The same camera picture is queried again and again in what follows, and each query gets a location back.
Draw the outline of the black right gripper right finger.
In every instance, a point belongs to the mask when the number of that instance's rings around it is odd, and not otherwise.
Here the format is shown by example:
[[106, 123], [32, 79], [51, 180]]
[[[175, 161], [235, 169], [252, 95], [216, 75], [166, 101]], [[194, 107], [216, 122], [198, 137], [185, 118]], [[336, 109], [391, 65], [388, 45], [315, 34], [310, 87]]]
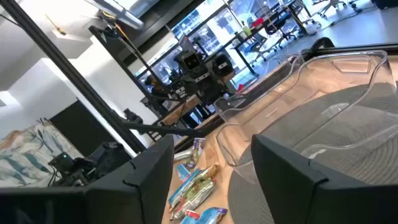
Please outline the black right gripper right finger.
[[313, 191], [328, 180], [310, 161], [260, 134], [251, 141], [258, 181], [275, 224], [307, 224]]

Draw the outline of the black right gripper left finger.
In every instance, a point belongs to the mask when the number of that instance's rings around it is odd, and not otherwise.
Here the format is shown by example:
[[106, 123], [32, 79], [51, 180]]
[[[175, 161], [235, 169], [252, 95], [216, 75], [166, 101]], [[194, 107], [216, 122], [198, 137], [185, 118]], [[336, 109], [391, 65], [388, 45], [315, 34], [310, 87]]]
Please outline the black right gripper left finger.
[[85, 224], [160, 224], [172, 180], [174, 139], [166, 135], [88, 186]]

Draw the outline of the silver green granola bar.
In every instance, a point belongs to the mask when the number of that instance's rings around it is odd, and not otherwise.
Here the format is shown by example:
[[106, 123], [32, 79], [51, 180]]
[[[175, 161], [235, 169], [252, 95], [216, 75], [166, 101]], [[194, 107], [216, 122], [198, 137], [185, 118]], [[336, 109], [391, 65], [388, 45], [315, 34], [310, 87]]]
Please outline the silver green granola bar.
[[188, 149], [186, 151], [178, 152], [174, 155], [174, 161], [181, 161], [189, 158], [192, 155], [192, 150]]

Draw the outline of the red green granola bar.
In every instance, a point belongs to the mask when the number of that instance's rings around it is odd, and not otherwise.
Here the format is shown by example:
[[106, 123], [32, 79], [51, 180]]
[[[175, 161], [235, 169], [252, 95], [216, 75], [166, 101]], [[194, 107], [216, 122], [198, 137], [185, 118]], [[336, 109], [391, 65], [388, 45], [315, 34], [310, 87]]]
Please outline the red green granola bar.
[[173, 210], [170, 219], [171, 220], [178, 220], [182, 218], [185, 215], [186, 210], [194, 210], [199, 206], [201, 203], [198, 203], [197, 201], [194, 202], [184, 202], [182, 199], [181, 201], [177, 204], [177, 208]]
[[197, 201], [198, 203], [202, 203], [204, 199], [211, 194], [214, 190], [216, 182], [211, 177], [204, 177], [198, 180], [195, 180], [193, 184], [187, 189], [184, 193], [182, 200], [184, 202]]

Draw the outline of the purple granola bar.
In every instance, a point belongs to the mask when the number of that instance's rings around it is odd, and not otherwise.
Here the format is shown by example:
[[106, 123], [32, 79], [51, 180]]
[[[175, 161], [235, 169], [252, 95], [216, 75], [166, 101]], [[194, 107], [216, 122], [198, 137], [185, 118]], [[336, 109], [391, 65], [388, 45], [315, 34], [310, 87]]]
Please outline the purple granola bar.
[[195, 168], [205, 146], [205, 139], [204, 138], [195, 138], [193, 142], [193, 149], [190, 157], [185, 163], [185, 167], [188, 170]]

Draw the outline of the round grey plate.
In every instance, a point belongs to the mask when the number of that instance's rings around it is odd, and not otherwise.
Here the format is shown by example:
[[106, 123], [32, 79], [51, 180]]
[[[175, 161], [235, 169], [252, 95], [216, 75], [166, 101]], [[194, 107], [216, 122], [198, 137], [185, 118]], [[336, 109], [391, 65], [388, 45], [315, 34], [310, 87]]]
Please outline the round grey plate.
[[[328, 180], [313, 191], [307, 224], [398, 224], [398, 184], [367, 184], [308, 160], [310, 167], [326, 175]], [[231, 176], [228, 204], [233, 221], [235, 224], [275, 224], [255, 168], [254, 176], [254, 182], [236, 171]]]

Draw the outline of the black device with green light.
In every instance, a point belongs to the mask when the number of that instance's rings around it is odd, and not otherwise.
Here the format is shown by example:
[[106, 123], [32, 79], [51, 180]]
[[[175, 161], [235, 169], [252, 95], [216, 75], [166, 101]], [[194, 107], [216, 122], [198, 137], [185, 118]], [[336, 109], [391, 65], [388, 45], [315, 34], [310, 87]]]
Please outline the black device with green light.
[[103, 142], [87, 157], [72, 158], [63, 152], [49, 165], [54, 168], [49, 187], [79, 187], [88, 185], [131, 160], [118, 142]]

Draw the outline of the clear plastic bin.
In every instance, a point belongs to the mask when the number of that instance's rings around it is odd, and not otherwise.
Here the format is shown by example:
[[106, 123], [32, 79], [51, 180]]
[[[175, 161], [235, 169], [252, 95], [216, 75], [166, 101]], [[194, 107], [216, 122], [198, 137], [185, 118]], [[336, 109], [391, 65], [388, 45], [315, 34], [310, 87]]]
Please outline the clear plastic bin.
[[266, 74], [264, 76], [256, 78], [236, 94], [223, 96], [215, 101], [217, 115], [227, 122], [238, 112], [281, 85], [303, 62], [301, 53], [278, 55], [271, 58], [266, 63]]
[[276, 143], [367, 184], [398, 184], [398, 56], [381, 50], [297, 57], [289, 75], [223, 112], [227, 165], [254, 182], [251, 138]]

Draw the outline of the person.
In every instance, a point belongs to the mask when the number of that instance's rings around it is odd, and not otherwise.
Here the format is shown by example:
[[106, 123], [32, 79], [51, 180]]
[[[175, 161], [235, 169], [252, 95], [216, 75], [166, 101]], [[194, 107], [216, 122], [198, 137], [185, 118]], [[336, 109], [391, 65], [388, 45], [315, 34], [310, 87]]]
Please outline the person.
[[168, 98], [169, 93], [166, 91], [163, 86], [152, 76], [149, 75], [145, 80], [145, 85], [151, 86], [151, 94], [158, 97]]

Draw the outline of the blue leaf patterned cloth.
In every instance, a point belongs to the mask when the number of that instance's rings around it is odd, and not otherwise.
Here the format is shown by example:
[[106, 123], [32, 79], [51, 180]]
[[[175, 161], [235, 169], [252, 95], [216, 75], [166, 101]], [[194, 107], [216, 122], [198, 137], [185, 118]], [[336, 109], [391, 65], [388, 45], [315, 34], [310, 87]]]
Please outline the blue leaf patterned cloth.
[[11, 131], [0, 139], [0, 188], [46, 187], [54, 174], [49, 162], [63, 152], [83, 156], [52, 123]]

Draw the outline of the black office chair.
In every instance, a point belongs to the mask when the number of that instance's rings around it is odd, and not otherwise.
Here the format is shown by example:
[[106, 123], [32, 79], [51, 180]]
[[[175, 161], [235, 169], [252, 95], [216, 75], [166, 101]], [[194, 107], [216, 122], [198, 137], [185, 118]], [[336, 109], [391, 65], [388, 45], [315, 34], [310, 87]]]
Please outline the black office chair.
[[254, 34], [251, 37], [251, 40], [253, 43], [250, 44], [248, 47], [250, 53], [256, 53], [256, 58], [257, 60], [259, 57], [263, 59], [263, 61], [266, 61], [266, 57], [264, 56], [265, 53], [271, 53], [271, 52], [276, 52], [276, 48], [274, 46], [268, 47], [266, 42], [268, 40], [267, 37], [264, 37], [260, 34]]
[[268, 35], [276, 34], [278, 32], [281, 33], [282, 37], [280, 40], [286, 39], [289, 40], [291, 37], [296, 40], [296, 36], [293, 31], [284, 32], [282, 30], [283, 26], [288, 19], [292, 17], [291, 12], [288, 9], [280, 9], [272, 12], [270, 9], [265, 10], [264, 12], [264, 29]]

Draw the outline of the white office chair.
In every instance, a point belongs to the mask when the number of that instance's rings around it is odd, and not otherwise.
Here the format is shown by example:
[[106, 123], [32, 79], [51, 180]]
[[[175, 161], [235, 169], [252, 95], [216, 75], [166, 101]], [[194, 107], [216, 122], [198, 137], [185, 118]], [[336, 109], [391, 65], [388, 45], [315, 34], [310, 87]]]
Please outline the white office chair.
[[336, 10], [339, 9], [339, 6], [342, 5], [344, 8], [346, 7], [350, 7], [354, 10], [354, 12], [360, 13], [363, 10], [360, 9], [355, 2], [357, 0], [316, 0], [315, 2], [313, 2], [313, 5], [319, 4], [321, 2], [325, 2], [328, 1], [328, 4], [326, 4], [325, 6], [323, 6], [321, 9], [319, 9], [317, 12], [313, 13], [311, 15], [311, 17], [313, 16], [320, 16], [322, 19], [324, 20], [328, 20], [328, 17], [326, 16], [326, 12], [332, 7], [335, 8]]

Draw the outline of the black aluminium rig frame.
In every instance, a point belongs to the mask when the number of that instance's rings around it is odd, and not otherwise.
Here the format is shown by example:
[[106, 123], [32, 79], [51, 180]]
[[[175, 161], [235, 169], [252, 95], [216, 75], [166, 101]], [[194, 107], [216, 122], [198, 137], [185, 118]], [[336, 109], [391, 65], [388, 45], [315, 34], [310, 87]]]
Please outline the black aluminium rig frame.
[[[152, 126], [146, 124], [134, 124], [124, 120], [112, 112], [106, 102], [99, 96], [94, 88], [86, 81], [83, 75], [72, 65], [60, 49], [47, 37], [42, 29], [31, 19], [31, 17], [20, 7], [15, 0], [0, 0], [2, 6], [17, 24], [24, 30], [24, 32], [39, 46], [47, 57], [60, 69], [66, 78], [72, 83], [76, 90], [81, 93], [84, 99], [88, 100], [88, 104], [99, 113], [100, 118], [105, 120], [105, 123], [111, 126], [111, 130], [116, 132], [116, 135], [121, 137], [127, 146], [131, 147], [134, 152], [141, 152], [146, 148], [138, 138], [131, 132], [132, 129], [143, 131], [156, 131], [162, 134], [178, 134], [186, 136], [189, 139], [194, 137], [205, 137], [213, 130], [223, 124], [221, 118], [216, 116], [210, 122], [198, 129], [177, 129], [166, 128], [165, 126]], [[305, 61], [313, 59], [317, 56], [324, 56], [327, 54], [340, 54], [348, 52], [359, 51], [373, 51], [383, 50], [389, 55], [398, 55], [398, 42], [372, 45], [357, 45], [349, 47], [332, 47], [330, 39], [323, 37], [315, 42], [324, 44], [324, 49], [305, 49], [302, 51]]]

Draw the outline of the silver ceiling duct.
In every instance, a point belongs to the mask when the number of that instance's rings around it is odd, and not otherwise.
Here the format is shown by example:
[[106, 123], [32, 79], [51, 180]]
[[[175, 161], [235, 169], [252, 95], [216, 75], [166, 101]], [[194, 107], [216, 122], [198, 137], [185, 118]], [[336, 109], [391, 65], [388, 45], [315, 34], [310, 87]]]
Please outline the silver ceiling duct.
[[134, 29], [142, 29], [140, 17], [160, 0], [85, 0]]

